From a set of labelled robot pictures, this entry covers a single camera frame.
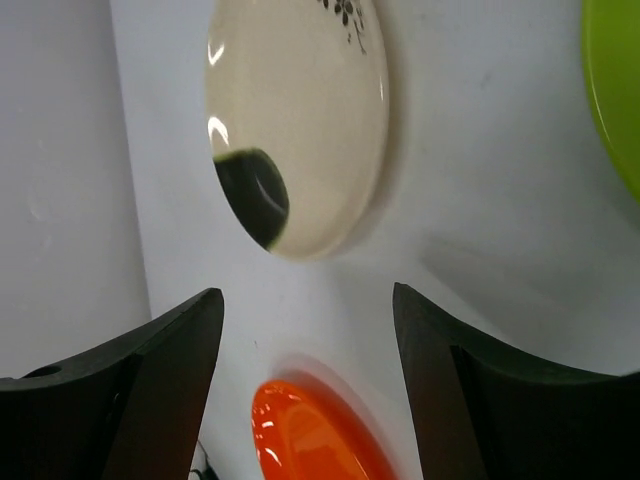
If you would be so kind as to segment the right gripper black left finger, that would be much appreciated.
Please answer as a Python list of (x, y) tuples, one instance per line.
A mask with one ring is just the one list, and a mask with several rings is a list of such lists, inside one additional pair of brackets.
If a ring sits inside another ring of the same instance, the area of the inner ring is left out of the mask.
[(2, 379), (2, 478), (188, 478), (223, 319), (223, 294), (209, 288), (95, 348)]

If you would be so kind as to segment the green plate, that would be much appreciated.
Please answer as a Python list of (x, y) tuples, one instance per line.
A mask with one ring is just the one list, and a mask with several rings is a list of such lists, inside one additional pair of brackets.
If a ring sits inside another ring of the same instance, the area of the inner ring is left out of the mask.
[(584, 1), (581, 52), (592, 117), (610, 160), (639, 197), (639, 2)]

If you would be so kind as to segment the cream plate with leaf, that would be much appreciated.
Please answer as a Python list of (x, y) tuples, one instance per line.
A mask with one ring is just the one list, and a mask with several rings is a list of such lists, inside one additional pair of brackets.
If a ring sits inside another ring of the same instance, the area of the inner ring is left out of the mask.
[(365, 216), (389, 127), (384, 38), (371, 1), (220, 1), (204, 76), (222, 191), (266, 251), (311, 260)]

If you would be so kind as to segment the orange plate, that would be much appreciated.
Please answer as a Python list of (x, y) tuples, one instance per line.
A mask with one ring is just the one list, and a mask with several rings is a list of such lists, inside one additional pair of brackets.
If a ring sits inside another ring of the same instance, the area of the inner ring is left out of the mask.
[(253, 397), (251, 427), (266, 479), (396, 477), (365, 423), (322, 383), (263, 383)]

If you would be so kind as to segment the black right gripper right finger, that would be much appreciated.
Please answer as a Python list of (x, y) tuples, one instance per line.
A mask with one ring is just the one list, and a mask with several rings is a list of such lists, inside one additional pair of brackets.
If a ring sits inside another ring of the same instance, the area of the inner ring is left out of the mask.
[(515, 348), (409, 285), (393, 320), (426, 479), (635, 479), (639, 377)]

